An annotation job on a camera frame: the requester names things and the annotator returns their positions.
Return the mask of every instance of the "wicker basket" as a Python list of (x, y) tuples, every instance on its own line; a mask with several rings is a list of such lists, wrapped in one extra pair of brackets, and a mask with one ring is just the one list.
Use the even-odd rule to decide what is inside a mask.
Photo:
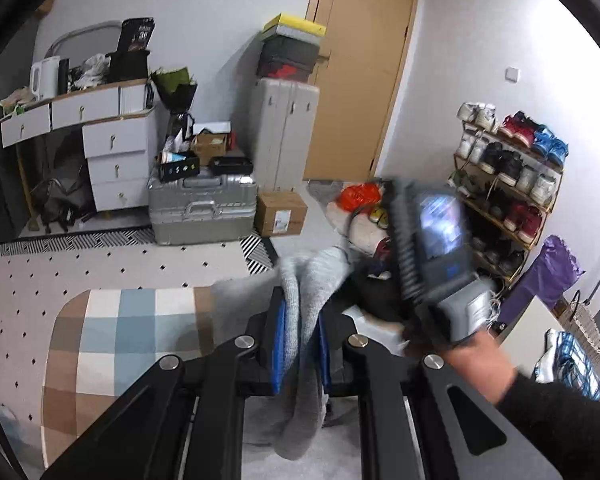
[(576, 292), (571, 303), (562, 298), (556, 307), (557, 310), (562, 307), (558, 316), (562, 327), (576, 336), (589, 359), (600, 369), (600, 330), (587, 306), (580, 301), (580, 291)]

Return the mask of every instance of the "white electric kettle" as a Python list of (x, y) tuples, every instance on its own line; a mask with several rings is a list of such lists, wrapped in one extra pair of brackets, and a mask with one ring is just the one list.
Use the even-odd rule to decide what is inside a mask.
[(31, 66), (29, 88), (38, 101), (58, 95), (58, 67), (60, 56), (45, 57)]

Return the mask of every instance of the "silver suitcase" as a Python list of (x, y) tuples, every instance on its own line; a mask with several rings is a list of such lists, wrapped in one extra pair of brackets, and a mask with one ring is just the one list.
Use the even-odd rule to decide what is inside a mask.
[(149, 218), (160, 245), (206, 244), (251, 234), (257, 184), (247, 175), (198, 176), (161, 183), (149, 179)]

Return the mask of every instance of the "hand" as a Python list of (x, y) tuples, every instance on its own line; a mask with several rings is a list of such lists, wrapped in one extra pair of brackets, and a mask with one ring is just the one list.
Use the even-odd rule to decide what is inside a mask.
[(441, 352), (441, 355), (491, 404), (504, 398), (518, 374), (486, 330), (480, 330), (467, 343)]

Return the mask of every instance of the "metal bolt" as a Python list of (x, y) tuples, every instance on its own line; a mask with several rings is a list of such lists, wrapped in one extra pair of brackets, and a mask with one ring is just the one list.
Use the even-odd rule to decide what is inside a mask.
[(178, 358), (175, 355), (165, 355), (160, 359), (160, 368), (163, 370), (175, 370), (178, 367)]
[(251, 348), (253, 345), (255, 345), (256, 341), (250, 335), (239, 335), (237, 338), (235, 338), (234, 343), (238, 348), (246, 349)]
[(369, 338), (362, 334), (351, 334), (347, 341), (353, 348), (364, 348), (369, 344)]
[(429, 354), (424, 358), (424, 364), (427, 368), (431, 368), (432, 370), (440, 370), (440, 368), (445, 365), (445, 362), (439, 355)]

